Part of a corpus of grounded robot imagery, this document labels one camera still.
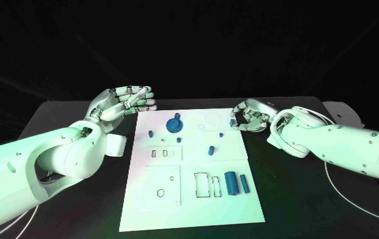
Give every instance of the blue screw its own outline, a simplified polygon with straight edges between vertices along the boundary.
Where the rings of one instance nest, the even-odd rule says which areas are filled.
[[[213,155],[213,152],[215,152],[215,147],[213,147],[213,146],[211,146],[211,147],[209,147],[208,154],[209,154],[209,155]]]

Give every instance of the white robotic arm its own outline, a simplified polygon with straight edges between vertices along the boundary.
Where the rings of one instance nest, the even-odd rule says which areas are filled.
[[[107,89],[85,119],[0,146],[0,224],[97,172],[104,155],[123,156],[125,137],[108,134],[124,115],[156,110],[150,87]],[[35,164],[52,172],[39,180]]]
[[[296,106],[280,111],[271,103],[257,99],[244,101],[231,116],[242,109],[248,124],[235,123],[234,128],[260,132],[270,123],[268,142],[278,149],[298,158],[304,158],[311,151],[327,163],[379,178],[379,136],[375,131],[327,125],[323,116],[317,118],[310,110]]]

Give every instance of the black table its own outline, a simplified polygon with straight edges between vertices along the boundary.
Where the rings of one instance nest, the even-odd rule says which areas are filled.
[[[160,110],[212,109],[234,107],[244,100],[157,100],[157,105]],[[329,116],[314,97],[265,100],[284,109],[298,105]],[[82,120],[88,104],[87,101],[45,102],[20,138]],[[22,238],[373,238],[379,235],[379,218],[340,197],[329,183],[323,161],[313,154],[296,158],[271,146],[267,143],[268,130],[242,132],[265,223],[118,232],[136,123],[137,115],[127,116],[113,132],[127,136],[124,156],[105,156],[94,176],[40,205]],[[329,173],[347,198],[379,214],[376,180],[333,165],[329,165]],[[4,238],[16,237],[32,212],[3,234]]]

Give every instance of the white board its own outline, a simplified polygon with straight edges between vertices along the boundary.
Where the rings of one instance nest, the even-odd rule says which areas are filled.
[[[231,111],[138,113],[120,232],[265,221],[241,131],[229,126]],[[183,129],[170,133],[166,122],[176,113]],[[212,156],[209,146],[215,147]],[[236,173],[241,192],[236,196],[228,195],[226,190],[225,172],[231,171]],[[206,173],[198,175],[202,176],[198,182],[195,173]],[[242,189],[242,174],[249,185],[248,194]],[[221,197],[215,197],[212,177],[219,180],[216,196],[221,194]],[[209,197],[196,197],[196,186],[202,196],[209,189]]]

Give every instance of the small blue piece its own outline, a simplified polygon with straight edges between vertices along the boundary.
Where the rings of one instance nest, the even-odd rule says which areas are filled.
[[[215,152],[215,147],[213,147],[213,146],[211,146],[211,147],[209,147],[208,154],[209,154],[209,155],[213,155],[213,152]]]
[[[245,193],[248,194],[248,193],[251,192],[251,190],[249,190],[249,186],[247,185],[247,177],[245,177],[245,174],[242,174],[239,177],[241,177],[241,182],[242,182],[244,191],[245,191]]]
[[[236,183],[236,176],[235,172],[226,172],[225,173],[225,180],[226,180],[226,189],[229,195],[238,195],[239,194],[239,188]]]
[[[167,131],[172,133],[177,133],[183,128],[183,123],[180,120],[180,114],[176,113],[174,118],[172,118],[166,123]]]

